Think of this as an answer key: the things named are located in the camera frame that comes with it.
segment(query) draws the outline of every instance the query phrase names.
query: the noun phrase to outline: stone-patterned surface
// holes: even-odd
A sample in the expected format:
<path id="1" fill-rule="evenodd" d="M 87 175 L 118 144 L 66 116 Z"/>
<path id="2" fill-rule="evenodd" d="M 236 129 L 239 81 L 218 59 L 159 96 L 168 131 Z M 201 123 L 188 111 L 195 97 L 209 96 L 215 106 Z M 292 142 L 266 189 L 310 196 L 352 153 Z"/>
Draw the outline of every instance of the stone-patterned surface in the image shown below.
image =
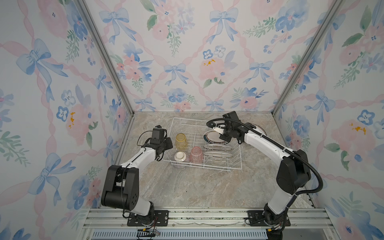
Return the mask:
<path id="1" fill-rule="evenodd" d="M 284 143 L 271 114 L 238 113 L 243 122 L 260 125 L 269 137 Z M 137 113 L 129 135 L 129 145 L 121 162 L 137 153 L 140 134 L 156 125 L 170 129 L 173 118 L 210 120 L 222 113 Z M 151 133 L 140 139 L 142 144 Z M 264 207 L 277 186 L 276 166 L 259 150 L 242 144 L 242 170 L 231 172 L 195 167 L 176 168 L 170 162 L 152 162 L 140 173 L 140 195 L 162 207 Z M 308 196 L 300 196 L 292 207 L 310 208 Z"/>

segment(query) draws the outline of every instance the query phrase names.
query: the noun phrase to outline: wall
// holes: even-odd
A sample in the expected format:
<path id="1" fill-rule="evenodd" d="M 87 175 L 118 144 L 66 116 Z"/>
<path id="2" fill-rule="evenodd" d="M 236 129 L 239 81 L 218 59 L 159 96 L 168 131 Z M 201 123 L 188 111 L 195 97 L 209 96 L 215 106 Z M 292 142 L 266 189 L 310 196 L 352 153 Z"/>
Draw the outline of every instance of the wall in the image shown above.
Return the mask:
<path id="1" fill-rule="evenodd" d="M 332 1 L 86 2 L 135 110 L 270 111 Z"/>
<path id="2" fill-rule="evenodd" d="M 2 2 L 0 22 L 0 239 L 76 239 L 126 110 L 73 2 Z"/>
<path id="3" fill-rule="evenodd" d="M 275 115 L 288 146 L 304 149 L 321 174 L 313 198 L 343 240 L 384 239 L 383 7 L 346 0 Z"/>

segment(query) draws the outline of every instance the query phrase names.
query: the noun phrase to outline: white wire dish rack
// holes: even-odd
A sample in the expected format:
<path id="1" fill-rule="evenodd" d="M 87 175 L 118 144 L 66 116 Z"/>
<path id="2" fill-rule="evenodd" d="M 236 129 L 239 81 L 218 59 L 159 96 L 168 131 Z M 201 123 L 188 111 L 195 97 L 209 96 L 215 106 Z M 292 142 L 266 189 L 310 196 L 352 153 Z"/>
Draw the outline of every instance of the white wire dish rack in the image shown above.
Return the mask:
<path id="1" fill-rule="evenodd" d="M 169 131 L 169 137 L 172 139 L 173 148 L 165 151 L 163 160 L 171 162 L 172 165 L 177 166 L 186 165 L 191 167 L 201 167 L 225 171 L 231 171 L 231 169 L 242 169 L 241 150 L 237 141 L 231 141 L 230 143 L 226 144 L 232 148 L 232 150 L 227 152 L 232 154 L 233 157 L 212 157 L 203 155 L 204 160 L 201 164 L 190 162 L 182 163 L 175 161 L 174 156 L 176 152 L 180 151 L 176 149 L 175 144 L 176 135 L 179 133 L 183 133 L 187 137 L 188 147 L 186 150 L 183 150 L 187 156 L 190 155 L 192 148 L 196 146 L 200 147 L 203 153 L 205 151 L 210 151 L 203 147 L 204 145 L 208 144 L 204 140 L 204 134 L 207 131 L 212 130 L 211 128 L 207 127 L 206 123 L 207 121 L 202 120 L 173 118 Z"/>

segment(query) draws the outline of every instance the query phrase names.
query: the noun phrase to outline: metal bracket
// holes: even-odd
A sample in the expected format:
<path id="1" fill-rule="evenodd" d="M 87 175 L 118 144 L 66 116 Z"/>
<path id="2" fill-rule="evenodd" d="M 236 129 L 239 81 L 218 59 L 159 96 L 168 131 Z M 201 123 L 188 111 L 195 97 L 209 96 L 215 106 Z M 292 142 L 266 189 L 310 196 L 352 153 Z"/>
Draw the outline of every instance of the metal bracket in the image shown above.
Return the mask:
<path id="1" fill-rule="evenodd" d="M 265 221 L 260 221 L 260 222 L 253 222 L 253 220 L 255 219 L 260 219 L 262 218 L 262 215 L 263 215 L 263 211 L 264 210 L 249 210 L 247 211 L 247 214 L 248 214 L 248 218 L 250 220 L 250 223 L 251 223 L 251 227 L 265 227 L 265 226 L 269 226 L 268 224 L 265 223 Z M 289 218 L 287 217 L 285 219 L 285 226 L 286 227 L 289 227 L 291 225 L 291 222 L 289 221 Z"/>
<path id="2" fill-rule="evenodd" d="M 168 210 L 155 210 L 155 218 L 157 227 L 166 227 L 168 226 Z M 127 226 L 129 227 L 143 227 L 141 222 L 139 221 L 137 215 L 130 213 L 128 217 Z"/>

